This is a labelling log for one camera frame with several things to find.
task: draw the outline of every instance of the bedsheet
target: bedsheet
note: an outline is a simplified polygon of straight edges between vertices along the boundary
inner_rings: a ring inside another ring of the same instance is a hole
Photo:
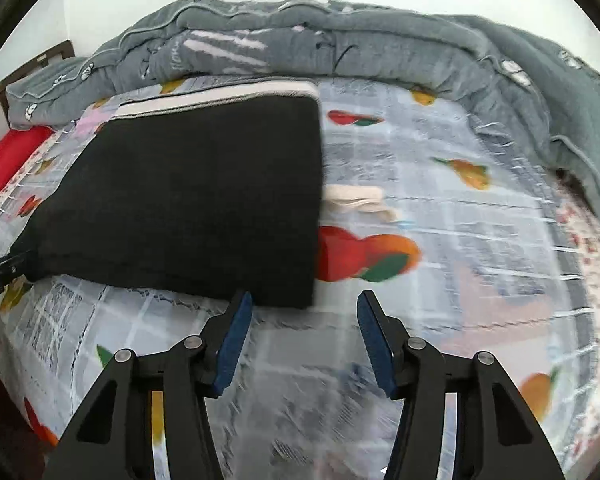
[[[0,256],[121,103],[244,79],[192,78],[88,108],[2,195]],[[379,186],[400,218],[325,208],[321,257],[330,264],[319,266],[314,307],[255,309],[232,385],[207,403],[226,478],[382,478],[402,406],[376,386],[357,327],[366,288],[441,351],[494,352],[569,468],[599,386],[598,343],[553,191],[497,124],[475,123],[458,104],[364,80],[318,86],[326,182]],[[166,350],[223,309],[168,291],[19,278],[0,296],[0,376],[53,443],[118,348]],[[155,394],[154,461],[166,478],[160,402]],[[448,396],[443,479],[454,434]]]

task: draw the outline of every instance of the red cloth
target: red cloth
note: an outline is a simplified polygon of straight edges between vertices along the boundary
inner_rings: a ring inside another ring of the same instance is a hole
[[[0,140],[0,190],[52,133],[46,126],[34,126],[26,132],[9,130]]]

